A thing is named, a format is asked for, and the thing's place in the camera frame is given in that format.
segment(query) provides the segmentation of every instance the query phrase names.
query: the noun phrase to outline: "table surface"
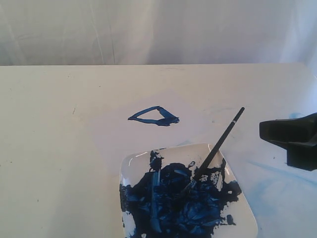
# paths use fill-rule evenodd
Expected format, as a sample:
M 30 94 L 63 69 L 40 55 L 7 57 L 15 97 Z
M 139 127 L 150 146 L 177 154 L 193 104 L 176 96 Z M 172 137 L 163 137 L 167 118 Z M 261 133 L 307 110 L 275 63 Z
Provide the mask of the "table surface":
M 118 177 L 107 174 L 87 122 L 174 90 L 214 126 L 256 217 L 258 237 L 315 237 L 317 172 L 288 167 L 259 122 L 317 111 L 317 80 L 300 63 L 0 67 L 0 237 L 124 237 Z

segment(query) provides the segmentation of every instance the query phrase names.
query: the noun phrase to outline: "paint palette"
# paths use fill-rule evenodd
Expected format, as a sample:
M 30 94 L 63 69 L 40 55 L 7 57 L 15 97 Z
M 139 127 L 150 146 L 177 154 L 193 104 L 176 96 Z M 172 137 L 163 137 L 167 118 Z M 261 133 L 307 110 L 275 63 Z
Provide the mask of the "paint palette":
M 128 156 L 120 171 L 122 221 L 127 238 L 255 238 L 256 220 L 221 152 L 183 199 L 211 151 L 209 144 L 153 150 Z

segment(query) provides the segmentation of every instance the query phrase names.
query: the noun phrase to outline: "white backdrop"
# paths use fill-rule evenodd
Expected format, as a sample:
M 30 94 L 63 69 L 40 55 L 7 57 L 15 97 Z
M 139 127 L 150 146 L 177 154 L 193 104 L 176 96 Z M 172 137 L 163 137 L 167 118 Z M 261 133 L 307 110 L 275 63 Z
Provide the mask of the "white backdrop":
M 301 61 L 316 0 L 0 0 L 0 65 Z

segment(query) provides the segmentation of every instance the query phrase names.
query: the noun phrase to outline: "black plastic object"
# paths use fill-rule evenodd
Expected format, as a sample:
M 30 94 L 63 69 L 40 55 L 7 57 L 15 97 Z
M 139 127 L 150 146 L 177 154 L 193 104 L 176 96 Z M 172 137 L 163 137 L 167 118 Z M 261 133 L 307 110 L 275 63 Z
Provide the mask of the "black plastic object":
M 260 122 L 260 138 L 287 150 L 287 165 L 317 169 L 317 113 L 298 119 Z

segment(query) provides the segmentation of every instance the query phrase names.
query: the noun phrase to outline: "paint mixture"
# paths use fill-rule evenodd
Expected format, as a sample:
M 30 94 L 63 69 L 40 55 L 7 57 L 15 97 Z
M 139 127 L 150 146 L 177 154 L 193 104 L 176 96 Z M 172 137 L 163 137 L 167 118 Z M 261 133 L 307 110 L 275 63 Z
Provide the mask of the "paint mixture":
M 194 161 L 161 168 L 162 159 L 158 151 L 151 151 L 150 171 L 133 187 L 120 185 L 121 210 L 132 214 L 136 227 L 129 238 L 210 238 L 216 227 L 236 225 L 231 215 L 222 215 L 241 193 L 236 181 L 225 182 L 225 159 L 219 168 L 207 169 L 177 204 L 173 197 L 197 168 L 190 170 Z

